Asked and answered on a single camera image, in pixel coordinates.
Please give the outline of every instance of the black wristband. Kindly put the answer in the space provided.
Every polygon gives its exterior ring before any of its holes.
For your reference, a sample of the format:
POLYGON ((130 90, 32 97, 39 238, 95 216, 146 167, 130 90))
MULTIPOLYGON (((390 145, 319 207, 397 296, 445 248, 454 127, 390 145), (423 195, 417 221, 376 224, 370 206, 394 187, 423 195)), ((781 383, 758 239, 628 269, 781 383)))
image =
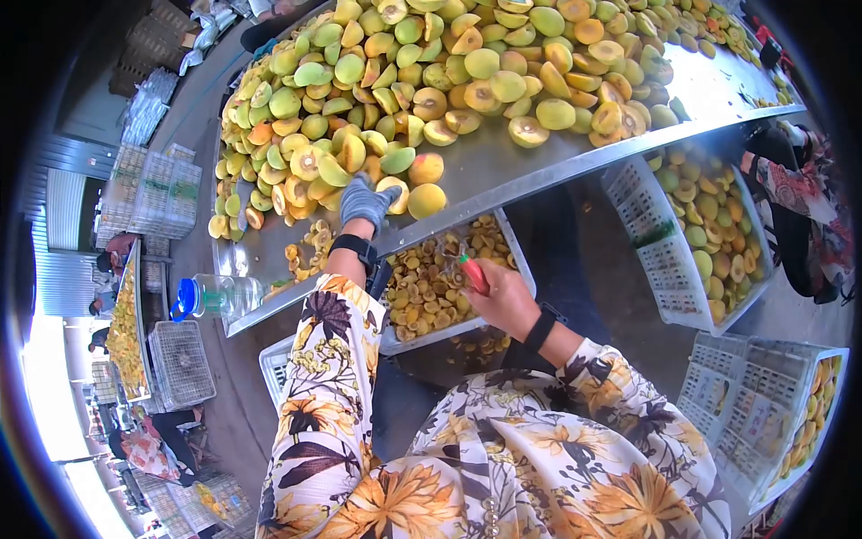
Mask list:
POLYGON ((524 347, 536 354, 539 353, 542 345, 545 344, 547 336, 551 334, 554 323, 560 322, 565 324, 568 322, 568 318, 559 314, 551 305, 543 302, 540 307, 541 314, 539 315, 539 320, 536 321, 527 338, 524 339, 524 347))
POLYGON ((359 262, 365 266, 365 276, 371 277, 374 274, 374 265, 377 263, 377 249, 368 240, 360 238, 353 234, 342 234, 335 238, 332 247, 329 248, 331 254, 335 249, 349 249, 355 252, 359 258, 359 262))

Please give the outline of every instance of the gloved hand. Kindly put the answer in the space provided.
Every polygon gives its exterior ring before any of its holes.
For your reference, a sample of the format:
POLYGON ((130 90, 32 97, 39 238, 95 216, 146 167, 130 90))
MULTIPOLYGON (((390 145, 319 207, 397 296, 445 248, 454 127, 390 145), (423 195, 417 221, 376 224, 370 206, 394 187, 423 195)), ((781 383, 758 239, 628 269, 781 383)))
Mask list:
POLYGON ((805 146, 805 142, 808 140, 808 136, 805 134, 805 131, 802 131, 800 128, 786 120, 779 120, 777 124, 787 134, 790 144, 799 147, 805 146))
POLYGON ((341 226, 343 227, 351 219, 362 217, 374 225, 372 239, 377 237, 386 211, 400 196, 401 188, 397 186, 379 193, 374 192, 368 174, 357 172, 341 195, 341 226))

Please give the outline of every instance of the crate of peach halves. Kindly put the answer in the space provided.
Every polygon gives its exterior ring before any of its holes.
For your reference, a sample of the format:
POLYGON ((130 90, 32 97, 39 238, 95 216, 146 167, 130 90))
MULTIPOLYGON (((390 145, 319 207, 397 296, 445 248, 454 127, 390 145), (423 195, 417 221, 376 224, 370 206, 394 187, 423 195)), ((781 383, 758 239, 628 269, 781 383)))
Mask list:
POLYGON ((454 261, 462 244, 471 258, 519 272, 535 298, 533 274, 515 232, 503 210, 494 210, 387 259, 393 274, 381 300, 390 310, 390 323, 381 354, 406 352, 487 325, 460 291, 468 285, 454 261))
POLYGON ((848 348, 699 333, 677 407, 749 513, 810 467, 841 395, 848 348))

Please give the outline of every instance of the crate of peaches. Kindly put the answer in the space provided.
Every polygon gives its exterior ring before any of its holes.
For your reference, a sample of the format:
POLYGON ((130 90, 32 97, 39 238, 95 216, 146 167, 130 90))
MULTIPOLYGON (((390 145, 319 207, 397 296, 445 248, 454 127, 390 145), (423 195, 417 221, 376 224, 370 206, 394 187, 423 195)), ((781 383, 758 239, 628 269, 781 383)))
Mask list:
POLYGON ((393 355, 483 327, 461 289, 469 285, 459 254, 516 270, 535 297, 527 260, 502 209, 393 254, 383 302, 390 309, 380 353, 393 355))
POLYGON ((736 167, 682 141, 608 169, 604 189, 637 250, 665 323, 724 333, 774 274, 736 167))

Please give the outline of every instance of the metal sorting table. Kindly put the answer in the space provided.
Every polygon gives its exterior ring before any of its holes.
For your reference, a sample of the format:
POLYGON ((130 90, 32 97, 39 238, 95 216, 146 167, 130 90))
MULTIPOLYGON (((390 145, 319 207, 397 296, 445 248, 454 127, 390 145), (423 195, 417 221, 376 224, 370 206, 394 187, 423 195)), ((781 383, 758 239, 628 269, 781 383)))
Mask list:
MULTIPOLYGON (((325 3, 309 17, 333 7, 334 3, 325 3)), ((302 26, 307 19, 285 30, 282 36, 302 26)), ((478 130, 461 136, 450 146, 436 147, 423 142, 416 149, 418 154, 436 152, 445 161, 446 171, 438 185, 447 195, 447 207, 418 222, 407 214, 391 216, 376 240, 378 253, 395 253, 475 216, 599 170, 629 155, 735 123, 806 110, 802 104, 755 108, 740 93, 774 101, 776 89, 771 80, 772 72, 758 69, 725 47, 716 47, 715 50, 715 58, 711 60, 700 53, 689 53, 680 46, 665 44, 665 58, 671 61, 674 70, 673 81, 667 85, 667 90, 671 97, 682 100, 691 122, 650 131, 602 148, 594 148, 585 135, 556 131, 541 146, 527 149, 510 139, 508 120, 499 116, 484 118, 478 130)), ((788 88, 794 100, 800 103, 799 93, 790 84, 788 88)), ((213 171, 222 150, 219 128, 213 171)), ((211 200, 215 197, 216 182, 213 179, 211 200)), ((240 243, 213 240, 215 271, 222 275, 253 276, 264 286, 290 279, 292 276, 287 269, 284 248, 291 243, 299 245, 309 232, 310 224, 318 218, 326 219, 332 225, 339 221, 335 213, 319 209, 308 221, 297 222, 289 228, 284 225, 282 217, 267 212, 263 228, 260 231, 249 229, 240 243)), ((225 319, 226 335, 236 335, 300 301, 311 293, 315 282, 316 279, 308 279, 268 298, 258 309, 241 318, 225 319)))
MULTIPOLYGON (((126 396, 127 403, 147 400, 158 390, 154 384, 153 375, 150 372, 149 353, 147 352, 147 333, 144 330, 143 310, 141 309, 141 244, 141 240, 135 241, 132 245, 131 251, 129 251, 128 261, 120 279, 120 290, 122 290, 123 285, 125 285, 126 279, 134 280, 134 320, 137 326, 138 346, 141 349, 141 363, 143 365, 144 378, 147 380, 147 388, 146 393, 142 394, 140 397, 128 398, 128 396, 126 396), (134 267, 133 272, 129 271, 129 262, 131 262, 134 267)), ((122 390, 125 395, 125 385, 122 387, 122 390)))

